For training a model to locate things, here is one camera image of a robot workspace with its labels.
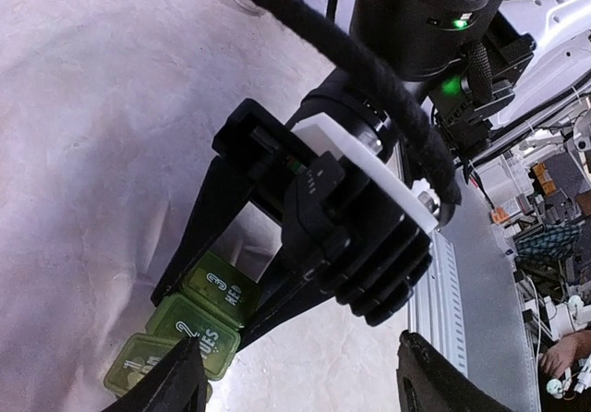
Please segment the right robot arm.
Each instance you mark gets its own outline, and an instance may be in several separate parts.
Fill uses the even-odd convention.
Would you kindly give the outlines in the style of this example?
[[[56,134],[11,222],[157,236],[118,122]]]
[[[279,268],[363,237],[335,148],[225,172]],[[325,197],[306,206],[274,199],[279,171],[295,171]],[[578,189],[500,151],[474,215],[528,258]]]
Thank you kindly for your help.
[[[152,292],[178,291],[253,204],[281,228],[268,292],[241,333],[249,345],[328,299],[387,321],[427,271],[432,230],[461,202],[458,167],[500,148],[506,107],[535,41],[507,0],[355,0],[348,30],[303,0],[249,0],[332,61],[286,122],[246,99],[212,141],[181,242]]]

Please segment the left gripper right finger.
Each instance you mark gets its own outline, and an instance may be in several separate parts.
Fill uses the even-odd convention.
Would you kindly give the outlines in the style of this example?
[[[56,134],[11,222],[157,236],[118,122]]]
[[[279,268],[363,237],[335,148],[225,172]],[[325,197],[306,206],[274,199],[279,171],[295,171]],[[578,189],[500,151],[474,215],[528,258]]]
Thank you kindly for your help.
[[[508,408],[471,383],[418,333],[401,333],[397,381],[404,412],[502,412]]]

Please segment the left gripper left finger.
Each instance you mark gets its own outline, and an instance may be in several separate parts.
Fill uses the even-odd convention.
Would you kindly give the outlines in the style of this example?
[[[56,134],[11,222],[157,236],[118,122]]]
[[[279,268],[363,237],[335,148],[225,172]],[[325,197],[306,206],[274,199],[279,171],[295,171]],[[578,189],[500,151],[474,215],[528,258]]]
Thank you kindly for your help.
[[[197,338],[186,337],[104,412],[205,412],[208,380]]]

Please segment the green pill organizer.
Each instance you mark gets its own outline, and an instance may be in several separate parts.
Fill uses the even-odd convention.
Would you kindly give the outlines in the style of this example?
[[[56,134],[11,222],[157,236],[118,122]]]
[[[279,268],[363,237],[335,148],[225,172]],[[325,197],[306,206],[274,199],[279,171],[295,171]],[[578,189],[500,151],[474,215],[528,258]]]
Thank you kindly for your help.
[[[208,380],[219,381],[230,367],[239,331],[259,304],[258,285],[235,266],[206,252],[183,280],[164,297],[145,325],[133,334],[107,371],[103,384],[114,395],[127,394],[186,337],[199,344]]]

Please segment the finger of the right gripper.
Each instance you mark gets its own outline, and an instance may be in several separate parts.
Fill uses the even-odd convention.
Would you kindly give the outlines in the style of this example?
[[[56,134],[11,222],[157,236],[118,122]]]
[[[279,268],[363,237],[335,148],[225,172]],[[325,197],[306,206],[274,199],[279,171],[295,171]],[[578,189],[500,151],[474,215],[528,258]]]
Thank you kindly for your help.
[[[304,280],[279,263],[268,267],[259,284],[262,286],[261,300],[240,332],[239,352],[279,325],[330,299],[314,281]]]

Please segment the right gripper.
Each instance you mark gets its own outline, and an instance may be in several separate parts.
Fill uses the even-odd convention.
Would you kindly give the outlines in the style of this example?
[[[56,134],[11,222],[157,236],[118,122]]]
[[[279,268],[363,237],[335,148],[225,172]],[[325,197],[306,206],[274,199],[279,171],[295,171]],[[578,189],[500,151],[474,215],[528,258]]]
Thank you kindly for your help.
[[[369,178],[320,129],[306,141],[245,99],[213,138],[211,161],[180,244],[151,302],[179,288],[197,261],[252,203],[281,227],[351,225],[365,212]]]

